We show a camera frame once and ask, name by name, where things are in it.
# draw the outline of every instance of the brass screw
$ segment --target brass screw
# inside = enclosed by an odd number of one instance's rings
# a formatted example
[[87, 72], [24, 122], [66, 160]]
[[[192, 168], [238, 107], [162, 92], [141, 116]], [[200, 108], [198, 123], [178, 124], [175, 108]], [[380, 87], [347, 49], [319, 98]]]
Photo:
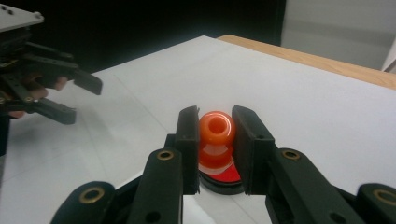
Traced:
[[101, 187], [92, 187], [84, 190], [79, 195], [79, 201], [81, 203], [96, 203], [99, 199], [101, 199], [105, 195], [105, 190]]
[[374, 196], [381, 202], [396, 206], [396, 194], [385, 189], [375, 189]]
[[26, 102], [32, 102], [33, 98], [31, 96], [27, 96], [27, 97], [25, 97], [25, 101]]
[[168, 161], [174, 158], [174, 153], [169, 150], [163, 150], [157, 154], [157, 159], [160, 161]]
[[295, 151], [292, 150], [284, 150], [282, 151], [282, 155], [284, 158], [292, 160], [292, 161], [297, 161], [300, 159], [300, 154], [298, 154]]

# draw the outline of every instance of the black background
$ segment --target black background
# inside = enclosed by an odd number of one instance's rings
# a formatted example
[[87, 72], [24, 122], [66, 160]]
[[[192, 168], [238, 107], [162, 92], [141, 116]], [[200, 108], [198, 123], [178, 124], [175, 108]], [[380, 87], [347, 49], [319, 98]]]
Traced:
[[75, 55], [95, 72], [200, 35], [239, 35], [280, 45], [286, 0], [1, 1], [39, 11], [32, 42]]

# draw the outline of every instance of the white table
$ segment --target white table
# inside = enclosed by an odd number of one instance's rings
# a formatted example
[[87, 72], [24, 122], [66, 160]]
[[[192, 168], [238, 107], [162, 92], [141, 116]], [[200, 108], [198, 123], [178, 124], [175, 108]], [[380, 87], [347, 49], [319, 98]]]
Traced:
[[[369, 182], [396, 187], [396, 91], [205, 36], [95, 75], [101, 96], [72, 84], [50, 93], [78, 110], [76, 124], [12, 122], [0, 223], [48, 223], [78, 186], [131, 180], [190, 105], [200, 115], [253, 109], [279, 147], [302, 151], [351, 193]], [[201, 188], [185, 200], [185, 223], [270, 223], [263, 196]]]

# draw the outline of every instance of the bolt hole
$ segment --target bolt hole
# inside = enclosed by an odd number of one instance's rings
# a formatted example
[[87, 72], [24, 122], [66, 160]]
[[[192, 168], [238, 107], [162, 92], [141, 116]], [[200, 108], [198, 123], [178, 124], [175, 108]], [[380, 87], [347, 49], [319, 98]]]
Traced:
[[91, 200], [91, 199], [97, 197], [98, 195], [99, 195], [99, 191], [98, 190], [91, 190], [90, 192], [85, 194], [85, 198], [87, 200]]
[[96, 203], [105, 195], [105, 190], [101, 187], [93, 187], [84, 190], [79, 195], [79, 201], [81, 203]]
[[146, 215], [147, 223], [158, 222], [161, 219], [161, 214], [159, 212], [150, 212]]
[[161, 161], [167, 161], [170, 160], [174, 157], [174, 153], [171, 151], [161, 151], [157, 154], [157, 159], [161, 160]]
[[330, 213], [330, 218], [335, 222], [335, 223], [340, 223], [340, 224], [344, 224], [347, 223], [347, 220], [341, 216], [338, 213]]
[[300, 159], [300, 155], [297, 152], [285, 150], [282, 152], [283, 157], [289, 160], [297, 161]]
[[387, 203], [388, 205], [396, 206], [396, 194], [385, 190], [376, 189], [374, 191], [374, 196], [381, 202]]

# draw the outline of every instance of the black plastic part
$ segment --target black plastic part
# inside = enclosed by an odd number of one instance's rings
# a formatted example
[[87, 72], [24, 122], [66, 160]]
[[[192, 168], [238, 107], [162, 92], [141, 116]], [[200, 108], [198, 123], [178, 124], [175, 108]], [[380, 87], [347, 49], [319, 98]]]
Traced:
[[139, 176], [116, 190], [117, 198], [115, 202], [117, 205], [115, 207], [117, 207], [118, 211], [112, 223], [123, 224], [128, 219], [141, 178], [142, 177]]
[[180, 111], [175, 135], [175, 149], [183, 157], [183, 193], [193, 195], [199, 190], [198, 179], [198, 107], [190, 106]]
[[148, 157], [126, 223], [181, 223], [182, 206], [181, 153], [173, 148], [152, 152]]
[[396, 223], [396, 189], [381, 184], [359, 187], [356, 210], [366, 223]]
[[74, 124], [76, 122], [76, 110], [65, 105], [43, 98], [34, 103], [32, 109], [27, 112], [36, 112], [49, 119], [56, 120], [62, 124]]
[[244, 192], [241, 181], [221, 182], [202, 172], [199, 172], [199, 176], [201, 183], [217, 194], [235, 195]]
[[[294, 214], [293, 223], [364, 223], [303, 153], [281, 148], [274, 151], [269, 164], [276, 185]], [[271, 190], [269, 193], [278, 196]]]
[[232, 117], [236, 128], [233, 157], [245, 193], [264, 195], [270, 174], [267, 162], [276, 150], [275, 139], [253, 110], [236, 105]]
[[265, 197], [265, 206], [273, 224], [294, 223], [294, 215], [285, 201], [267, 195]]
[[62, 203], [51, 223], [111, 223], [115, 196], [114, 187], [106, 182], [93, 181], [82, 185]]
[[0, 116], [0, 157], [7, 152], [9, 116]]
[[74, 79], [75, 85], [80, 86], [84, 90], [90, 91], [96, 95], [100, 95], [102, 92], [103, 83], [98, 77], [81, 70], [76, 70], [71, 78]]

